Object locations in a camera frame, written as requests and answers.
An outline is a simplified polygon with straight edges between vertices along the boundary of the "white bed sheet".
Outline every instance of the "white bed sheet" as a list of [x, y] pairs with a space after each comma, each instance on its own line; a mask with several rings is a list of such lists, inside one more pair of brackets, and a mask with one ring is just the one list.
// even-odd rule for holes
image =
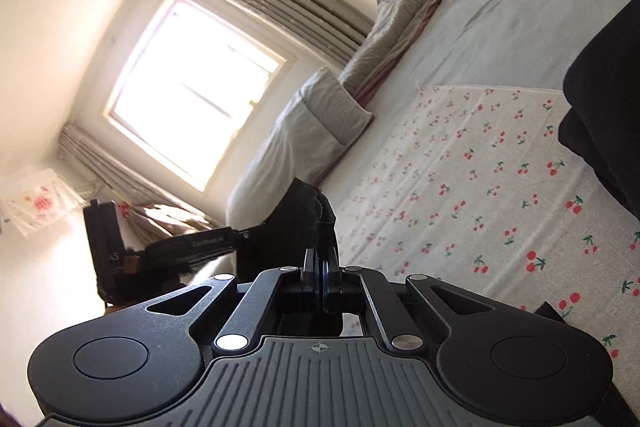
[[586, 43], [629, 0], [443, 0], [371, 103], [375, 120], [322, 183], [339, 206], [417, 85], [561, 89]]

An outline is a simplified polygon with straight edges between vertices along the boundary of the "triangular cutout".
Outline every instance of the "triangular cutout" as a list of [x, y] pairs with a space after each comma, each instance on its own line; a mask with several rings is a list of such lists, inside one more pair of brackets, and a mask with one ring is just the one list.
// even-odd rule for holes
[[158, 302], [147, 308], [148, 311], [154, 313], [163, 313], [165, 315], [184, 315], [188, 313], [202, 299], [209, 290], [210, 286], [199, 286], [191, 291], [181, 293], [166, 301]]
[[473, 315], [475, 313], [490, 312], [493, 310], [488, 304], [460, 295], [443, 286], [432, 286], [431, 290], [451, 311], [458, 315]]

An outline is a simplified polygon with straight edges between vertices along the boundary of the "black cloth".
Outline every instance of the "black cloth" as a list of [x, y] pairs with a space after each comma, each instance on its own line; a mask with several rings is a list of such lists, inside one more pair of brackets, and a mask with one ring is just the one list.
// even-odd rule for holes
[[631, 0], [578, 55], [564, 95], [572, 108], [559, 142], [640, 219], [640, 0]]

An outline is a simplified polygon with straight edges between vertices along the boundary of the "mattress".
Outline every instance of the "mattress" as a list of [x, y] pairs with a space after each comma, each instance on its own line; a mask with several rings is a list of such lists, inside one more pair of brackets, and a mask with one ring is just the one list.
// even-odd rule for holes
[[[423, 34], [367, 106], [376, 119], [321, 188], [336, 210], [341, 264], [381, 269], [391, 280], [402, 280], [409, 273], [422, 271], [531, 311], [548, 301], [566, 316], [569, 324], [589, 331], [603, 342], [614, 360], [614, 381], [634, 412], [640, 414], [640, 380], [637, 376], [640, 343], [634, 335], [640, 326], [640, 301], [637, 300], [640, 298], [640, 259], [636, 254], [640, 250], [640, 227], [637, 220], [600, 186], [581, 158], [560, 146], [554, 135], [543, 136], [547, 125], [553, 130], [568, 108], [559, 90], [569, 65], [627, 2], [443, 0]], [[433, 86], [447, 92], [452, 86], [451, 94], [459, 97], [454, 104], [460, 105], [467, 102], [464, 99], [467, 92], [470, 99], [475, 96], [477, 87], [474, 86], [504, 86], [504, 89], [486, 89], [494, 89], [506, 97], [520, 88], [520, 92], [528, 94], [527, 100], [510, 115], [509, 124], [497, 124], [503, 125], [505, 131], [516, 131], [520, 119], [513, 118], [518, 110], [546, 112], [542, 104], [552, 101], [553, 115], [547, 115], [546, 125], [519, 129], [511, 137], [516, 139], [517, 134], [522, 137], [521, 131], [526, 130], [527, 147], [535, 142], [538, 149], [535, 162], [513, 156], [509, 163], [512, 178], [522, 176], [518, 170], [528, 169], [524, 175], [530, 176], [529, 184], [524, 184], [524, 188], [516, 187], [513, 179], [502, 182], [496, 179], [490, 183], [477, 170], [471, 172], [474, 170], [471, 167], [466, 171], [452, 169], [447, 180], [438, 180], [442, 168], [431, 168], [430, 162], [434, 158], [423, 156], [429, 149], [431, 155], [435, 154], [430, 146], [433, 143], [429, 144], [435, 131], [421, 127], [417, 134], [400, 139], [404, 133], [413, 133], [417, 128], [407, 131], [404, 128], [406, 121], [407, 126], [412, 126], [414, 118], [429, 118], [425, 116], [428, 109], [417, 107], [420, 101], [416, 93], [417, 87], [432, 89]], [[490, 103], [487, 113], [486, 103], [476, 103], [476, 107], [482, 105], [482, 115], [491, 114], [490, 107], [495, 105]], [[436, 123], [442, 124], [449, 113], [451, 122], [463, 110], [460, 108], [460, 112], [455, 113], [443, 109], [432, 116], [442, 117]], [[463, 164], [486, 161], [484, 154], [496, 149], [492, 144], [496, 140], [499, 143], [500, 137], [499, 133], [495, 134], [497, 128], [491, 118], [481, 120], [484, 121], [473, 126], [457, 121], [455, 130], [442, 131], [449, 133], [448, 137], [443, 134], [434, 138], [433, 142], [441, 141], [439, 145], [451, 144], [450, 158], [443, 149], [442, 161], [453, 161], [454, 158]], [[482, 132], [485, 123], [492, 127], [487, 133]], [[465, 127], [468, 136], [465, 131], [464, 138], [455, 139], [456, 132]], [[462, 140], [466, 140], [465, 147], [457, 148], [462, 147]], [[394, 153], [393, 157], [383, 158], [381, 155], [385, 150], [388, 150], [386, 154]], [[391, 179], [388, 174], [381, 176], [382, 162], [390, 168], [398, 155], [405, 163], [396, 175]], [[443, 152], [438, 152], [436, 160], [441, 155]], [[494, 165], [498, 172], [493, 172], [492, 168], [483, 176], [504, 174], [500, 167], [505, 169], [505, 166], [498, 166], [499, 161]], [[408, 163], [412, 165], [403, 172]], [[435, 174], [430, 182], [432, 172]], [[376, 177], [378, 181], [370, 185]], [[404, 183], [399, 185], [400, 178]], [[485, 216], [481, 213], [469, 216], [471, 223], [465, 221], [464, 225], [458, 225], [462, 216], [454, 219], [451, 215], [469, 208], [467, 205], [472, 198], [457, 192], [454, 187], [480, 179], [483, 179], [484, 198], [499, 201], [504, 197], [510, 203], [492, 210], [489, 214], [491, 225], [484, 222]], [[482, 191], [479, 190], [474, 198], [480, 198]], [[419, 201], [412, 201], [416, 196]], [[583, 204], [585, 201], [590, 202], [589, 212]], [[540, 214], [546, 207], [556, 217], [549, 220], [542, 213], [530, 222], [521, 217], [512, 222], [510, 217], [516, 203], [526, 203], [521, 212], [533, 210], [533, 214]], [[401, 208], [402, 204], [413, 205], [414, 209], [409, 212]], [[354, 206], [363, 210], [357, 212]], [[429, 225], [430, 220], [442, 216], [449, 221], [447, 230], [461, 227], [459, 237], [452, 237], [444, 229], [433, 233], [434, 225]], [[479, 216], [483, 220], [474, 223]], [[475, 235], [481, 230], [480, 224], [484, 224], [482, 229], [491, 227], [491, 241], [489, 235], [482, 240]], [[591, 232], [595, 228], [600, 230], [599, 235]], [[514, 234], [513, 243], [509, 243]], [[550, 259], [554, 260], [553, 269]]]

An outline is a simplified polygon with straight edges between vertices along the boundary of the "window pane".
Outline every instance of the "window pane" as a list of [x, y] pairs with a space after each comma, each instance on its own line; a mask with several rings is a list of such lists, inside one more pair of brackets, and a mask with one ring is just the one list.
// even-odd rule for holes
[[204, 10], [177, 0], [136, 57], [113, 112], [206, 183], [280, 63]]

